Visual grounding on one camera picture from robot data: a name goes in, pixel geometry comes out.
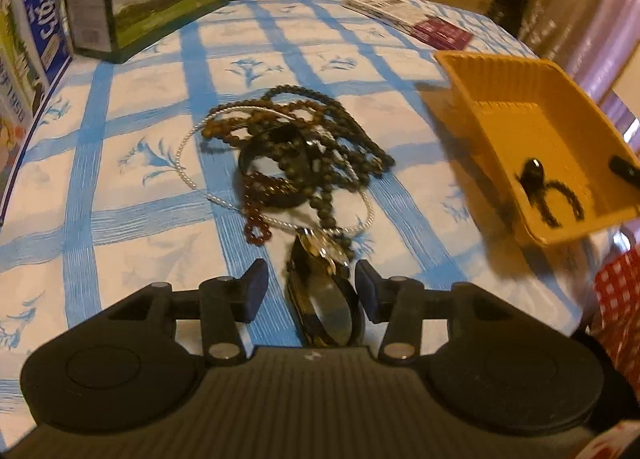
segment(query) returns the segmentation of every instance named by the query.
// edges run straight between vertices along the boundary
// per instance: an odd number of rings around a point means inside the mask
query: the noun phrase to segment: white pearl strand
[[[277,116],[280,116],[281,118],[286,118],[287,120],[292,120],[292,116],[289,116],[285,113],[281,113],[278,111],[274,111],[272,109],[267,109],[265,107],[255,107],[255,106],[248,106],[248,105],[242,105],[242,106],[229,106],[228,108],[225,109],[220,109],[218,111],[215,111],[213,113],[210,113],[209,115],[207,115],[202,121],[200,121],[196,126],[194,126],[193,129],[191,129],[191,131],[188,132],[188,134],[184,137],[184,139],[182,140],[182,142],[180,143],[180,146],[178,147],[178,150],[175,152],[175,169],[176,172],[178,173],[178,175],[180,176],[180,178],[182,178],[182,180],[186,183],[186,185],[193,189],[193,190],[198,190],[198,185],[196,185],[193,182],[193,179],[191,179],[187,173],[185,172],[185,168],[180,164],[180,158],[182,156],[182,151],[184,150],[184,147],[187,145],[187,143],[189,142],[189,140],[191,139],[191,137],[193,136],[193,134],[195,134],[196,132],[198,132],[201,128],[204,127],[204,125],[209,121],[209,120],[215,120],[218,119],[220,116],[223,115],[227,115],[230,113],[247,113],[249,115],[257,113],[257,112],[268,112],[268,113],[273,113]],[[329,134],[329,132],[324,131],[323,135],[333,139],[333,137],[331,136],[331,134]],[[355,181],[358,180],[358,176],[356,175],[353,167],[351,166],[351,164],[345,159],[344,162],[346,163],[346,170],[347,170],[347,174],[350,175],[351,178],[353,178]],[[214,196],[213,194],[210,194],[209,192],[206,191],[201,191],[202,194],[211,202],[216,203],[220,206],[223,206],[224,208],[228,208],[229,210],[235,210],[236,212],[240,212],[242,213],[242,209],[234,204],[231,204],[223,199],[220,199],[219,197]],[[349,226],[347,228],[331,228],[331,229],[312,229],[312,230],[319,230],[322,233],[325,233],[326,235],[329,236],[335,236],[335,235],[347,235],[347,236],[353,236],[353,235],[357,235],[358,233],[364,232],[364,230],[369,229],[372,224],[373,224],[373,220],[374,220],[374,210],[373,210],[373,205],[371,203],[371,200],[369,198],[369,196],[367,195],[366,192],[364,192],[363,189],[358,190],[358,193],[360,194],[360,196],[362,197],[362,200],[367,208],[367,219],[366,221],[364,221],[364,223],[359,223],[356,224],[354,226]],[[284,221],[280,221],[278,219],[274,219],[273,217],[269,217],[266,215],[262,215],[262,219],[264,219],[264,221],[269,224],[270,226],[274,227],[274,228],[279,228],[281,230],[284,230],[286,232],[291,232],[291,233],[295,233],[297,230],[299,229],[308,229],[308,227],[303,227],[303,226],[299,226],[293,223],[287,223]]]

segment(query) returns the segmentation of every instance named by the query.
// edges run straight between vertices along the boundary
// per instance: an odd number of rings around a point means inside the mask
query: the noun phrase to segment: orange plastic tray
[[[638,165],[622,136],[562,69],[548,60],[440,51],[449,74],[457,121],[465,122],[472,150],[491,168],[500,192],[518,212],[516,238],[550,246],[618,226],[640,216],[640,190],[609,169],[611,156]],[[546,201],[561,227],[551,228],[530,205],[518,175],[537,158],[546,179],[558,179],[577,195],[584,220],[550,190]]]

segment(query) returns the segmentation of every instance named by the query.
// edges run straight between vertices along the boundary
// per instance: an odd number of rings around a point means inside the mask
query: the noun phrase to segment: black bangle bracelet
[[[270,129],[260,136],[254,136],[242,147],[238,157],[238,170],[244,178],[254,178],[252,186],[261,192],[264,206],[269,208],[295,208],[308,200],[302,190],[296,189],[287,179],[272,178],[260,172],[251,172],[253,161],[261,157],[269,157],[273,144],[294,143],[299,144],[300,149],[290,156],[290,165],[300,176],[308,176],[308,183],[319,182],[318,169],[315,163],[321,155],[319,149],[309,146],[303,139],[295,125],[284,124]]]

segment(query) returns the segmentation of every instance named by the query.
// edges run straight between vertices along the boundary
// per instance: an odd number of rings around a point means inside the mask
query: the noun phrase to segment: green landscape picture
[[[115,15],[116,39],[123,48],[150,30],[218,0],[145,0],[125,5]]]

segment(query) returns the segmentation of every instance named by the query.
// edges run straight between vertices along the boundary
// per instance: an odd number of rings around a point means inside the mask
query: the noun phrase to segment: tablecloth
[[[469,51],[533,56],[485,17],[412,3],[472,32]],[[266,259],[268,294],[243,341],[300,344],[282,294],[291,236],[274,231],[265,247],[247,245],[242,217],[175,172],[178,144],[210,108],[277,84],[336,97],[396,159],[370,185],[376,221],[354,240],[357,258],[433,289],[469,280],[559,330],[575,328],[610,234],[545,251],[514,242],[491,181],[416,89],[448,86],[429,46],[340,0],[232,2],[126,64],[75,60],[50,99],[0,232],[0,448],[33,424],[18,382],[29,353],[150,282],[193,289]],[[199,186],[228,200],[235,164],[232,151],[198,136],[183,155]],[[335,205],[343,226],[364,218],[357,195]],[[370,324],[367,343],[383,330]],[[423,352],[445,332],[425,323]],[[197,322],[178,325],[178,339],[197,351]]]

